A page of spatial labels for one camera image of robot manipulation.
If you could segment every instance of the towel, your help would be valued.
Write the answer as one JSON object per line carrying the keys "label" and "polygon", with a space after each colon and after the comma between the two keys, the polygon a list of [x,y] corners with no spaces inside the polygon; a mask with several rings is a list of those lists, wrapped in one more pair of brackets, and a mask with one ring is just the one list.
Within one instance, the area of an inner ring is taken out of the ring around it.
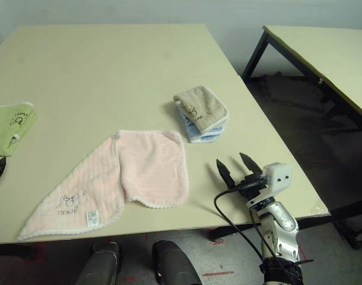
{"label": "towel", "polygon": [[202,134],[199,129],[194,125],[194,123],[186,116],[179,108],[177,108],[178,113],[181,117],[181,120],[186,128],[186,133],[189,137],[189,141],[192,144],[195,143],[212,143],[216,139],[219,138],[219,136],[224,131],[224,126],[216,127],[204,134]]}
{"label": "towel", "polygon": [[189,193],[182,137],[176,131],[119,131],[118,155],[126,202],[150,208],[184,203]]}
{"label": "towel", "polygon": [[208,87],[197,86],[174,95],[173,100],[202,134],[228,121],[226,107]]}
{"label": "towel", "polygon": [[0,106],[0,156],[14,153],[36,118],[31,103]]}
{"label": "towel", "polygon": [[17,239],[89,232],[114,223],[130,201],[169,208],[185,202],[188,193],[178,132],[119,131],[44,198]]}

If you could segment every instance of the red marking on floor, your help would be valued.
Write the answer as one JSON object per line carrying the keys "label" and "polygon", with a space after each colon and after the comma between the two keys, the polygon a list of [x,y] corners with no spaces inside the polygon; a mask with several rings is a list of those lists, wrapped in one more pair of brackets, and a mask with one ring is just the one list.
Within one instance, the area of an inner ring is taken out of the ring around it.
{"label": "red marking on floor", "polygon": [[214,273],[205,273],[202,276],[217,276],[217,275],[226,275],[233,274],[234,271],[224,271],[224,272],[214,272]]}
{"label": "red marking on floor", "polygon": [[302,249],[301,246],[299,246],[299,250],[300,250],[302,256],[304,257],[304,260],[307,260],[306,254],[305,254],[305,252],[304,252],[304,250]]}
{"label": "red marking on floor", "polygon": [[135,277],[126,277],[123,279],[124,282],[133,282],[133,281],[136,281],[136,278]]}
{"label": "red marking on floor", "polygon": [[210,241],[211,245],[221,245],[222,243],[224,243],[224,239],[217,239],[217,240]]}

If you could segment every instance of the table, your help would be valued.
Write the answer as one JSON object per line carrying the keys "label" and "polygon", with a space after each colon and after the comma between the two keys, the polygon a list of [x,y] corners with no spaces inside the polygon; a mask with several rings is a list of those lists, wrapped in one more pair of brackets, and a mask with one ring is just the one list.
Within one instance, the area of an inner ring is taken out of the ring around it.
{"label": "table", "polygon": [[315,82],[362,130],[362,30],[263,26],[244,82],[268,44]]}
{"label": "table", "polygon": [[[187,142],[172,102],[174,94],[197,85],[210,86],[231,113],[225,133],[212,144]],[[15,242],[39,202],[119,129],[181,133],[187,202],[163,210],[131,202],[104,229],[28,241],[226,225],[212,203],[225,190],[215,159],[239,181],[246,171],[238,164],[239,152],[261,166],[293,165],[293,185],[277,198],[294,216],[328,212],[203,24],[19,27],[0,46],[0,105],[22,101],[34,103],[38,118],[0,179],[0,243]],[[235,223],[250,221],[241,196],[219,204]]]}

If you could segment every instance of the black table leg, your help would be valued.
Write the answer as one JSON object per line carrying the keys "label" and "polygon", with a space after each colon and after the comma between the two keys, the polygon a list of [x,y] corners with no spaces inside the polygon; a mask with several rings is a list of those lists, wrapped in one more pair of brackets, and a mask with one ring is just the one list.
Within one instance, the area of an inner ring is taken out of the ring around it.
{"label": "black table leg", "polygon": [[[237,227],[240,230],[248,230],[253,227],[253,224],[240,224]],[[233,233],[237,233],[237,231],[234,227],[231,227],[231,226],[218,227],[209,232],[209,239],[217,240],[217,239],[223,238],[225,236],[232,235]]]}
{"label": "black table leg", "polygon": [[2,244],[0,245],[0,255],[9,255],[13,257],[21,257],[33,259],[38,253],[37,248],[28,245]]}
{"label": "black table leg", "polygon": [[243,71],[242,74],[242,80],[245,82],[248,82],[248,80],[250,79],[253,70],[255,69],[255,67],[257,66],[260,58],[262,57],[264,50],[266,48],[266,46],[268,45],[268,33],[267,32],[263,32],[262,37],[259,40],[258,45],[256,46],[256,49],[253,51],[253,54],[250,58],[250,61],[248,62],[246,69]]}

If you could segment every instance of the floor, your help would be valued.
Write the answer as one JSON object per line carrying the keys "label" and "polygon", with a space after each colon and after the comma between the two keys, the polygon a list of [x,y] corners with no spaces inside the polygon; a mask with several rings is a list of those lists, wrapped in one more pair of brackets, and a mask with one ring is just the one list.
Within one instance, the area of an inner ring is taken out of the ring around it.
{"label": "floor", "polygon": [[[301,78],[262,77],[248,87],[329,208],[362,199],[362,134],[338,134],[354,127],[346,116],[325,116],[331,103]],[[260,245],[253,229],[245,233]],[[184,250],[203,284],[262,284],[258,257],[241,236],[207,236],[200,229],[35,243],[33,261],[0,256],[0,285],[75,284],[91,245],[108,240],[123,248],[118,284],[156,284],[151,247],[161,239]],[[315,260],[303,265],[305,284],[362,284],[362,248],[351,249],[332,224],[302,230],[298,240],[301,257]]]}

